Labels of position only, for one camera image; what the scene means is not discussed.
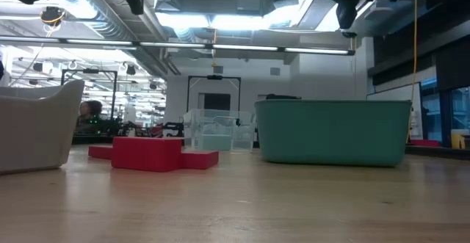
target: ceiling light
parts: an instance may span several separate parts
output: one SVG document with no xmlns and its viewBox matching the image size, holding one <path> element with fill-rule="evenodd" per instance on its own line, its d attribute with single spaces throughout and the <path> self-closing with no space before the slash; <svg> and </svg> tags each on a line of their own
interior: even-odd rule
<svg viewBox="0 0 470 243">
<path fill-rule="evenodd" d="M 214 44 L 213 48 L 216 49 L 237 49 L 237 50 L 254 50 L 254 51 L 277 51 L 277 47 L 269 46 L 239 46 L 239 45 L 221 45 Z"/>
<path fill-rule="evenodd" d="M 103 46 L 104 49 L 137 50 L 136 47 Z"/>
<path fill-rule="evenodd" d="M 135 66 L 134 66 L 134 65 L 128 65 L 128 66 L 127 66 L 126 73 L 127 73 L 128 75 L 132 75 L 132 76 L 135 75 L 135 73 L 136 73 L 136 72 L 135 72 Z"/>
<path fill-rule="evenodd" d="M 300 9 L 291 19 L 290 26 L 297 26 L 302 21 L 303 16 L 306 14 L 308 8 L 310 8 L 313 2 L 314 0 L 304 0 L 303 2 L 301 2 Z"/>
<path fill-rule="evenodd" d="M 307 53 L 307 54 L 331 54 L 331 55 L 348 55 L 347 50 L 341 49 L 323 49 L 323 48 L 286 48 L 286 52 Z"/>
<path fill-rule="evenodd" d="M 163 42 L 141 42 L 141 46 L 156 46 L 162 48 L 205 48 L 204 44 L 189 44 L 189 43 L 163 43 Z"/>
<path fill-rule="evenodd" d="M 58 43 L 57 38 L 48 38 L 48 37 L 10 37 L 2 36 L 0 41 L 21 41 L 21 42 L 38 42 L 38 43 Z"/>
<path fill-rule="evenodd" d="M 149 87 L 152 89 L 152 90 L 155 90 L 157 88 L 157 84 L 156 82 L 152 81 L 149 85 Z"/>
<path fill-rule="evenodd" d="M 76 69 L 76 62 L 75 60 L 72 60 L 72 62 L 68 63 L 68 68 L 71 69 L 71 70 L 75 70 Z"/>
<path fill-rule="evenodd" d="M 109 82 L 109 83 L 114 83 L 114 80 L 106 80 L 106 79 L 94 79 L 94 82 Z M 136 84 L 136 81 L 129 81 L 129 80 L 117 80 L 117 83 L 127 83 L 127 84 Z"/>
<path fill-rule="evenodd" d="M 325 15 L 323 20 L 317 26 L 315 31 L 321 32 L 334 32 L 339 29 L 338 18 L 336 17 L 336 8 L 338 4 L 335 4 L 330 11 Z"/>
<path fill-rule="evenodd" d="M 259 30 L 267 29 L 269 25 L 261 16 L 216 15 L 211 27 L 221 30 Z"/>
<path fill-rule="evenodd" d="M 88 95 L 95 95 L 95 96 L 112 96 L 112 92 L 105 92 L 105 91 L 94 91 L 94 90 L 84 90 L 83 93 L 87 93 Z M 124 92 L 116 92 L 116 97 L 123 97 Z"/>
<path fill-rule="evenodd" d="M 36 71 L 39 71 L 39 72 L 43 71 L 43 63 L 38 63 L 37 62 L 37 63 L 33 64 L 32 69 L 36 70 Z"/>
<path fill-rule="evenodd" d="M 156 17 L 163 26 L 173 28 L 190 28 L 190 27 L 209 27 L 209 22 L 205 15 L 185 15 L 175 13 L 156 12 Z"/>
<path fill-rule="evenodd" d="M 109 46 L 129 46 L 131 41 L 115 41 L 115 40 L 74 40 L 67 39 L 72 44 L 90 44 L 90 45 L 109 45 Z"/>
<path fill-rule="evenodd" d="M 371 5 L 373 5 L 374 2 L 373 1 L 368 1 L 364 6 L 362 6 L 362 8 L 358 11 L 358 15 L 355 17 L 356 19 L 359 18 L 359 16 L 361 16 L 363 13 L 365 13 L 367 11 L 367 9 L 369 9 L 369 7 L 371 7 Z"/>
</svg>

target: yellow cable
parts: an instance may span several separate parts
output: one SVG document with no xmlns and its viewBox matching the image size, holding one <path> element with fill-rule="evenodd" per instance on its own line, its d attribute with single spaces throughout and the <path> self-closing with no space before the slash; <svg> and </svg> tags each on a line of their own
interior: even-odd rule
<svg viewBox="0 0 470 243">
<path fill-rule="evenodd" d="M 62 19 L 62 18 L 64 17 L 64 15 L 65 15 L 65 12 L 63 12 L 63 13 L 60 15 L 60 17 L 55 18 L 55 19 L 53 19 L 53 20 L 43 20 L 43 19 L 41 19 L 41 21 L 44 22 L 44 23 L 56 23 L 58 20 Z"/>
<path fill-rule="evenodd" d="M 414 84 L 416 83 L 416 67 L 418 65 L 418 0 L 414 0 L 414 61 L 413 61 L 413 83 L 411 88 L 411 108 L 410 108 L 410 117 L 408 118 L 408 135 L 406 136 L 406 142 L 410 138 L 411 130 L 411 118 L 413 117 L 412 108 L 413 108 L 413 98 L 414 98 Z"/>
</svg>

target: fluorescent light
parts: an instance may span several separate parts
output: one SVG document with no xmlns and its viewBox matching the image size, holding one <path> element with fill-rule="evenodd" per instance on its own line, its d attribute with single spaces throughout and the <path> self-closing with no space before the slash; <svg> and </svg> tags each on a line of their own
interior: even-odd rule
<svg viewBox="0 0 470 243">
<path fill-rule="evenodd" d="M 156 12 L 156 17 L 163 26 L 173 28 L 190 28 L 190 27 L 209 27 L 209 22 L 205 15 L 185 15 Z"/>
<path fill-rule="evenodd" d="M 296 15 L 294 15 L 294 17 L 291 19 L 291 24 L 290 24 L 290 27 L 292 26 L 296 26 L 300 23 L 300 21 L 302 20 L 303 16 L 305 15 L 305 13 L 307 12 L 308 8 L 310 8 L 311 4 L 314 2 L 314 0 L 305 0 L 303 2 L 300 2 L 301 5 L 300 5 L 300 9 L 298 10 L 298 12 L 296 13 Z"/>
<path fill-rule="evenodd" d="M 364 6 L 362 6 L 362 8 L 358 11 L 358 15 L 355 17 L 356 19 L 359 18 L 359 16 L 361 16 L 364 12 L 367 11 L 367 9 L 369 9 L 369 7 L 371 7 L 371 5 L 373 5 L 374 2 L 373 1 L 368 1 Z"/>
<path fill-rule="evenodd" d="M 221 45 L 214 44 L 214 49 L 238 49 L 238 50 L 254 50 L 254 51 L 277 51 L 277 47 L 269 46 L 239 46 L 239 45 Z"/>
<path fill-rule="evenodd" d="M 162 48 L 205 48 L 204 44 L 189 43 L 162 43 L 162 42 L 141 42 L 141 46 L 156 46 Z"/>
<path fill-rule="evenodd" d="M 336 17 L 336 8 L 338 8 L 338 4 L 335 4 L 330 11 L 328 11 L 315 31 L 334 32 L 339 29 L 338 18 Z"/>
<path fill-rule="evenodd" d="M 349 51 L 340 49 L 323 49 L 323 48 L 286 48 L 286 52 L 308 53 L 308 54 L 332 54 L 332 55 L 348 55 Z"/>
<path fill-rule="evenodd" d="M 21 42 L 38 42 L 38 43 L 58 43 L 59 40 L 56 38 L 47 37 L 10 37 L 2 36 L 0 41 L 21 41 Z"/>
<path fill-rule="evenodd" d="M 87 93 L 89 95 L 94 95 L 94 96 L 112 96 L 112 92 L 105 92 L 105 91 L 99 91 L 99 90 L 84 90 L 83 93 Z M 158 93 L 158 92 L 154 92 L 154 93 L 151 93 L 151 92 L 116 92 L 116 97 L 118 98 L 125 98 L 127 97 L 127 95 L 135 95 L 135 96 L 153 96 L 154 99 L 152 99 L 152 101 L 155 101 L 155 102 L 160 102 L 160 101 L 166 101 L 165 99 L 160 99 L 160 98 L 163 98 L 163 94 L 162 93 Z"/>
<path fill-rule="evenodd" d="M 72 44 L 90 44 L 90 45 L 109 45 L 109 46 L 129 46 L 131 41 L 115 41 L 115 40 L 73 40 L 67 39 Z"/>
<path fill-rule="evenodd" d="M 115 82 L 114 80 L 106 80 L 106 79 L 94 79 L 93 81 L 94 82 L 109 82 L 109 83 L 114 83 Z M 123 81 L 123 80 L 118 80 L 117 82 L 118 83 L 127 83 L 127 84 L 137 83 L 136 81 Z"/>
<path fill-rule="evenodd" d="M 104 49 L 137 50 L 136 47 L 103 46 Z"/>
<path fill-rule="evenodd" d="M 216 15 L 211 26 L 221 30 L 258 30 L 269 28 L 269 25 L 263 21 L 261 16 L 245 15 Z"/>
</svg>

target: ceiling vent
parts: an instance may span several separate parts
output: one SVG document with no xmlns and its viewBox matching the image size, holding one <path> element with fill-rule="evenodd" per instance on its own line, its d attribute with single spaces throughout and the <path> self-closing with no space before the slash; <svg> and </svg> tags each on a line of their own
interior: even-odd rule
<svg viewBox="0 0 470 243">
<path fill-rule="evenodd" d="M 223 66 L 214 66 L 214 74 L 223 74 Z"/>
<path fill-rule="evenodd" d="M 239 15 L 260 15 L 261 0 L 238 0 L 236 13 Z"/>
<path fill-rule="evenodd" d="M 271 68 L 271 76 L 280 76 L 281 68 Z"/>
</svg>

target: cable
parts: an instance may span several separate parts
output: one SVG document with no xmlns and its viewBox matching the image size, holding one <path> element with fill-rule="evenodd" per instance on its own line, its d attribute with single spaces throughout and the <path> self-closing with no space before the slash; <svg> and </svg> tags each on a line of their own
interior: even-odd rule
<svg viewBox="0 0 470 243">
<path fill-rule="evenodd" d="M 59 20 L 54 20 L 54 26 L 53 28 L 55 28 L 56 26 L 56 23 L 58 22 Z M 52 32 L 48 32 L 46 37 L 51 37 L 52 36 Z M 26 74 L 26 72 L 28 72 L 28 70 L 33 66 L 33 64 L 36 62 L 36 59 L 37 57 L 39 56 L 39 54 L 41 53 L 41 51 L 43 50 L 44 48 L 44 43 L 41 43 L 41 47 L 39 49 L 39 51 L 36 53 L 36 56 L 32 59 L 31 63 L 29 63 L 29 66 L 26 68 L 26 70 L 24 70 L 24 72 L 14 81 L 12 82 L 10 85 L 8 85 L 8 87 L 11 87 L 13 86 L 16 82 L 18 82 L 21 78 L 23 78 L 24 74 Z"/>
<path fill-rule="evenodd" d="M 62 12 L 62 14 L 58 18 L 55 18 L 55 19 L 52 19 L 52 20 L 44 20 L 43 19 L 43 12 L 41 12 L 39 14 L 39 17 L 41 18 L 41 21 L 43 23 L 54 23 L 54 26 L 56 26 L 57 22 L 60 21 L 60 19 L 62 19 L 64 17 L 64 15 L 65 15 L 65 11 Z"/>
<path fill-rule="evenodd" d="M 406 142 L 410 138 L 410 127 L 411 118 L 413 117 L 413 98 L 414 98 L 414 84 L 416 82 L 416 67 L 418 65 L 418 0 L 414 0 L 414 36 L 413 36 L 413 50 L 414 50 L 414 61 L 413 61 L 413 83 L 411 88 L 411 108 L 410 117 L 408 118 L 408 135 L 406 136 Z"/>
</svg>

